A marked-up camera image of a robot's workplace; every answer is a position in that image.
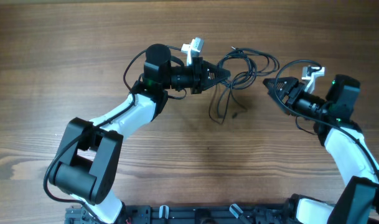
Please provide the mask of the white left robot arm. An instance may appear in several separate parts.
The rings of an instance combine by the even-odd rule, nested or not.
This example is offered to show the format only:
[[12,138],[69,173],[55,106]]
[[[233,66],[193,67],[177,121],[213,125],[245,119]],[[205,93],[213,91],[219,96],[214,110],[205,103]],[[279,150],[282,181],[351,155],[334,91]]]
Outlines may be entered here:
[[111,187],[114,183],[123,141],[153,121],[171,96],[168,90],[189,89],[200,94],[226,80],[230,72],[219,65],[192,57],[188,65],[171,54],[171,47],[153,44],[142,51],[144,71],[127,99],[98,118],[72,119],[43,180],[45,193],[54,201],[49,184],[71,195],[98,223],[126,222],[124,203]]

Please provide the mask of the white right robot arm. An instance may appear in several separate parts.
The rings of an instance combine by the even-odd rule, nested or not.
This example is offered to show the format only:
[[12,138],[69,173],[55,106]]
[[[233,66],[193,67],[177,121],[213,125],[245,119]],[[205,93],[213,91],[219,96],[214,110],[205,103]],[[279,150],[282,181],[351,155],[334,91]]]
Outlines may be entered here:
[[368,150],[362,130],[350,119],[360,82],[336,75],[325,98],[312,95],[297,78],[266,78],[263,85],[289,115],[315,122],[314,131],[333,157],[345,189],[335,205],[294,196],[289,217],[297,223],[374,223],[379,214],[379,165]]

